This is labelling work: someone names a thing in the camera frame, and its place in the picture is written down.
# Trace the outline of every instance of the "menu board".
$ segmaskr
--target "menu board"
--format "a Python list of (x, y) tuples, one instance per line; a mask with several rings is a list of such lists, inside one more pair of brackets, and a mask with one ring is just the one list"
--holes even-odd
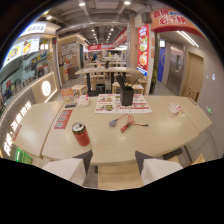
[(72, 88), (61, 89), (61, 94), (65, 104), (75, 103), (75, 97)]
[(62, 45), (61, 50), (62, 50), (62, 56), (65, 56), (68, 54), (75, 54), (77, 51), (76, 42)]
[(40, 39), (30, 39), (23, 42), (22, 55), (30, 54), (39, 50)]
[(147, 76), (149, 57), (149, 26), (144, 25), (138, 29), (137, 69), (145, 76)]
[(71, 116), (72, 110), (63, 110), (60, 111), (52, 125), (53, 129), (65, 129), (68, 123), (68, 120)]
[(131, 106), (122, 106), (120, 94), (99, 94), (95, 113), (152, 113), (142, 94), (134, 94)]

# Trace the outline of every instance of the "advertisement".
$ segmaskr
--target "advertisement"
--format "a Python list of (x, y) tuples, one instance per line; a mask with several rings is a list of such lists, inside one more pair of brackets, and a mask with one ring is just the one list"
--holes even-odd
[(151, 30), (156, 33), (181, 30), (203, 37), (189, 19), (170, 7), (156, 9), (150, 15), (152, 18)]
[(148, 71), (149, 27), (144, 25), (138, 29), (138, 63), (137, 69), (145, 76)]
[(61, 94), (65, 104), (75, 103), (75, 97), (72, 88), (61, 89)]
[(22, 55), (22, 48), (23, 48), (23, 42), (14, 45), (10, 49), (10, 51), (9, 51), (7, 57), (6, 57), (4, 66), (7, 65), (12, 60), (14, 60), (14, 59), (18, 58), (19, 56), (21, 56)]
[(23, 42), (22, 55), (30, 54), (39, 50), (39, 39), (30, 39)]

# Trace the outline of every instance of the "red can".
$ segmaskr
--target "red can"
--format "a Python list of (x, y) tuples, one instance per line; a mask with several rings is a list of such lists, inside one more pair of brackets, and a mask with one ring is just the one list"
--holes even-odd
[(79, 145), (86, 146), (89, 144), (89, 142), (90, 142), (89, 135), (86, 130), (86, 126), (83, 123), (76, 122), (72, 126), (72, 133), (74, 134)]

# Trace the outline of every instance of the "door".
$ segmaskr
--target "door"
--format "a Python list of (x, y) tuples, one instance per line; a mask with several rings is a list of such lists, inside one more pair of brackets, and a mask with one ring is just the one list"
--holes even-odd
[(179, 96), (182, 80), (183, 57), (183, 45), (172, 44), (167, 88), (176, 96)]
[(162, 82), (163, 79), (164, 64), (165, 64), (165, 47), (161, 47), (159, 52), (159, 67), (157, 73), (157, 79), (160, 82)]
[(187, 63), (187, 77), (184, 85), (183, 96), (189, 96), (191, 89), (200, 95), (202, 82), (204, 79), (204, 59), (195, 54), (188, 54), (189, 62)]
[(80, 44), (80, 65), (81, 68), (84, 68), (84, 62), (83, 62), (83, 45)]

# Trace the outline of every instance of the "table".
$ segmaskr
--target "table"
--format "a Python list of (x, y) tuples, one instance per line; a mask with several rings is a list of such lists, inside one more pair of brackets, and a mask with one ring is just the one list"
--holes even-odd
[(88, 95), (93, 96), (95, 94), (94, 91), (91, 91), (90, 85), (90, 73), (91, 72), (111, 72), (111, 91), (112, 91), (112, 84), (114, 83), (114, 73), (115, 72), (122, 72), (124, 79), (126, 78), (126, 73), (139, 73), (142, 74), (139, 70), (134, 68), (127, 68), (127, 67), (109, 67), (109, 68), (84, 68), (77, 71), (75, 74), (86, 74), (87, 77), (87, 86), (88, 86)]
[[(105, 65), (106, 62), (99, 62), (100, 64), (102, 65)], [(87, 66), (90, 66), (90, 65), (94, 65), (95, 68), (97, 66), (97, 63), (88, 63)], [(109, 62), (109, 65), (118, 65), (118, 67), (120, 67), (120, 65), (125, 65), (126, 66), (126, 62)]]
[[(137, 124), (148, 124), (148, 127), (131, 126), (124, 136), (119, 135), (120, 128), (127, 123), (127, 118), (117, 121), (114, 127), (111, 120), (119, 114), (96, 114), (98, 97), (90, 98), (88, 107), (69, 108), (73, 110), (66, 129), (50, 129), (42, 156), (50, 160), (69, 159), (76, 155), (93, 151), (91, 165), (117, 165), (136, 161), (135, 151), (152, 157), (158, 157), (174, 151), (196, 138), (201, 130), (211, 125), (210, 119), (199, 106), (191, 107), (187, 97), (144, 96), (151, 107), (151, 114), (132, 114)], [(174, 115), (168, 110), (171, 102), (180, 100), (185, 107), (186, 116)], [(196, 122), (202, 117), (203, 128)], [(90, 144), (79, 146), (72, 133), (72, 125), (83, 122), (90, 137)]]
[(48, 132), (64, 105), (64, 101), (34, 104), (20, 122), (22, 125), (13, 144), (22, 150), (42, 158), (42, 149)]

